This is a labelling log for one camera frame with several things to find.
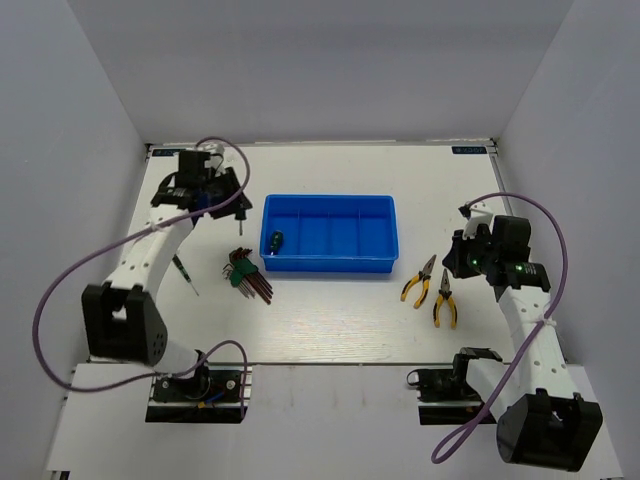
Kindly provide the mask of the blue label sticker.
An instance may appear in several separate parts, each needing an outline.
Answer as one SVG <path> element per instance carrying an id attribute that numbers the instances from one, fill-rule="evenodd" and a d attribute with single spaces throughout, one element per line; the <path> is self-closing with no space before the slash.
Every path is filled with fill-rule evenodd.
<path id="1" fill-rule="evenodd" d="M 150 153 L 151 157 L 173 157 L 184 151 L 184 148 L 157 148 Z"/>
<path id="2" fill-rule="evenodd" d="M 487 154 L 487 149 L 485 146 L 471 146 L 471 145 L 452 146 L 451 150 L 454 155 L 486 155 Z"/>

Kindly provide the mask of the blue label sticker left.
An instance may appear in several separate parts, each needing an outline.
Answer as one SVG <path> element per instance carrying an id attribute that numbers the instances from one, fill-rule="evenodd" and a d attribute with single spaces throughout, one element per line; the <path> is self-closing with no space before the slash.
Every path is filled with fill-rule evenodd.
<path id="1" fill-rule="evenodd" d="M 173 157 L 184 151 L 184 148 L 157 148 L 150 153 L 151 157 Z"/>

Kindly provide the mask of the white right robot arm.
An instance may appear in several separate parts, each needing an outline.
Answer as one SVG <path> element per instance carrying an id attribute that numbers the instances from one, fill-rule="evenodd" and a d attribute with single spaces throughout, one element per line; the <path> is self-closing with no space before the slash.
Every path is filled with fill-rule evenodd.
<path id="1" fill-rule="evenodd" d="M 579 471 L 603 424 L 598 403 L 584 399 L 569 374 L 549 314 L 546 269 L 529 260 L 531 225 L 494 215 L 482 204 L 464 209 L 443 265 L 456 279 L 482 276 L 493 288 L 509 327 L 510 364 L 494 353 L 473 353 L 451 374 L 461 397 L 480 396 L 482 417 L 496 421 L 501 459 L 567 472 Z"/>

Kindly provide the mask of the green hex key set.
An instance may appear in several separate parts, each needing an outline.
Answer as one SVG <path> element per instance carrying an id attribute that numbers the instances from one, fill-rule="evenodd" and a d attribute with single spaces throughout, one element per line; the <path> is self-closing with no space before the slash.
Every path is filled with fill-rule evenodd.
<path id="1" fill-rule="evenodd" d="M 252 250 L 239 247 L 229 253 L 228 263 L 223 268 L 223 277 L 243 297 L 260 298 L 270 305 L 273 288 L 250 259 Z"/>

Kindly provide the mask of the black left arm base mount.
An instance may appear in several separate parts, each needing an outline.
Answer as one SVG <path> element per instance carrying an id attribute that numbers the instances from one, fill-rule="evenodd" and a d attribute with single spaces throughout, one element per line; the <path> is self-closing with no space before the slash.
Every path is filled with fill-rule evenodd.
<path id="1" fill-rule="evenodd" d="M 248 412 L 250 373 L 232 366 L 200 367 L 186 380 L 153 380 L 145 422 L 149 424 L 240 424 Z"/>

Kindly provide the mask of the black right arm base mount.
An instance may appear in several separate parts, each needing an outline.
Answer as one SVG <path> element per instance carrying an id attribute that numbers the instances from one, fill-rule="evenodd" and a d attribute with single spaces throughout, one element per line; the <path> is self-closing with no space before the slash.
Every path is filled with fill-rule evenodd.
<path id="1" fill-rule="evenodd" d="M 417 392 L 421 426 L 461 426 L 484 406 L 477 392 L 454 377 L 452 368 L 414 369 L 406 383 Z"/>

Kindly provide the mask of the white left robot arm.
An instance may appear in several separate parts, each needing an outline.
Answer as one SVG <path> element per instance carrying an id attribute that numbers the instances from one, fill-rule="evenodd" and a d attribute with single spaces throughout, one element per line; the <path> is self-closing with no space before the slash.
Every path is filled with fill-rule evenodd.
<path id="1" fill-rule="evenodd" d="M 222 145 L 182 150 L 177 168 L 152 199 L 145 232 L 135 239 L 119 266 L 100 285 L 89 285 L 82 310 L 90 355 L 137 363 L 177 376 L 177 387 L 199 399 L 211 387 L 211 374 L 196 365 L 202 354 L 169 338 L 155 300 L 174 257 L 196 223 L 238 217 L 251 208 Z"/>

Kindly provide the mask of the blue label sticker right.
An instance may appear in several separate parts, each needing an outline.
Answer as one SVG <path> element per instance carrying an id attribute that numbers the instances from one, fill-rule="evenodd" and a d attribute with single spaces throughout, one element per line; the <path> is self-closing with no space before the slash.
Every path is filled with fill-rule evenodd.
<path id="1" fill-rule="evenodd" d="M 471 146 L 471 145 L 452 146 L 451 150 L 454 155 L 486 155 L 487 154 L 487 149 L 485 146 Z"/>

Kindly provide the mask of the yellow black short pliers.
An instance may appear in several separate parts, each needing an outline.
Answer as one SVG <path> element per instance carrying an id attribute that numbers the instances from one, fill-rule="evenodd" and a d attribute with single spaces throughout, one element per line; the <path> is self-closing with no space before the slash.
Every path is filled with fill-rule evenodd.
<path id="1" fill-rule="evenodd" d="M 432 318 L 436 328 L 441 325 L 441 310 L 443 306 L 447 306 L 450 312 L 450 328 L 455 330 L 458 323 L 458 311 L 455 300 L 452 296 L 449 273 L 447 269 L 443 270 L 438 296 L 433 306 Z"/>

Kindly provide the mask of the blue plastic divided bin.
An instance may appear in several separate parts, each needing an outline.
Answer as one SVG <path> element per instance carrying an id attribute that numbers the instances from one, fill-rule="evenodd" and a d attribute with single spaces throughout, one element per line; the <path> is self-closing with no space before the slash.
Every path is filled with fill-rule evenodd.
<path id="1" fill-rule="evenodd" d="M 276 230 L 284 243 L 270 255 Z M 271 194 L 264 202 L 259 253 L 271 272 L 389 274 L 399 258 L 394 199 Z"/>

